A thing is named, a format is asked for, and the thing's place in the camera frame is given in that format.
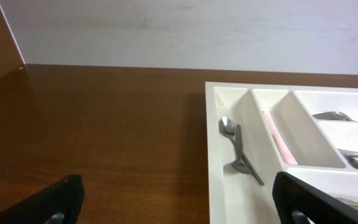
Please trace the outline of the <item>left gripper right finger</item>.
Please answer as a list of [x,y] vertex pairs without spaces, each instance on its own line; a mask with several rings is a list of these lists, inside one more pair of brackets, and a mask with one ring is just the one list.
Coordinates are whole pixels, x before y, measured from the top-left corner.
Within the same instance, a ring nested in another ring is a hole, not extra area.
[[358,210],[287,172],[276,174],[272,197],[281,223],[358,224]]

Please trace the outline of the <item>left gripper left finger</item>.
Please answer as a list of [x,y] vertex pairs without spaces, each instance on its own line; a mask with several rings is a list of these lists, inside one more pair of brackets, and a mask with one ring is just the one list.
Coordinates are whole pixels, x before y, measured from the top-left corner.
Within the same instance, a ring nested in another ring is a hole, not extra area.
[[85,199],[80,174],[70,174],[0,212],[0,223],[45,223],[60,215],[60,223],[76,223]]

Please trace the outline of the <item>white plastic knife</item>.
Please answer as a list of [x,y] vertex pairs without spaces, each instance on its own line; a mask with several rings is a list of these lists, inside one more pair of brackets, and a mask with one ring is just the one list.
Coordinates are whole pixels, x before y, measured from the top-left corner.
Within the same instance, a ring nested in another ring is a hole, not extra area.
[[275,140],[275,143],[277,145],[278,151],[283,159],[283,161],[290,165],[298,165],[296,159],[294,158],[293,154],[290,152],[289,148],[285,144],[285,141],[281,137],[274,120],[272,118],[272,115],[270,114],[269,110],[264,110],[262,112],[265,120],[267,121],[267,124],[269,128],[272,131],[272,137]]

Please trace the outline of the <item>small metal spoon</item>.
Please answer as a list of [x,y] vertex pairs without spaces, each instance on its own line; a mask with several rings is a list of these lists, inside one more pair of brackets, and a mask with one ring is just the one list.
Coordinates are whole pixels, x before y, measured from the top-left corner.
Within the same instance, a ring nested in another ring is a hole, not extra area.
[[[218,123],[219,126],[219,131],[221,132],[221,134],[223,136],[225,136],[226,138],[228,138],[231,142],[232,142],[232,135],[234,134],[234,127],[235,125],[237,125],[236,122],[234,122],[233,120],[229,119],[227,116],[223,116]],[[256,170],[254,169],[253,165],[250,163],[250,161],[248,160],[247,156],[245,155],[245,152],[243,151],[243,140],[242,140],[242,156],[243,156],[243,161],[245,162],[245,164],[247,164],[251,170],[250,175],[253,175],[255,177],[255,179],[257,180],[257,182],[261,185],[264,186],[264,182],[261,179],[261,177],[259,176],[259,174],[256,172]]]
[[242,156],[242,139],[241,128],[239,125],[235,125],[234,134],[232,135],[232,143],[234,145],[234,151],[236,153],[236,160],[231,163],[232,167],[241,174],[250,174],[251,170],[247,164],[243,161]]

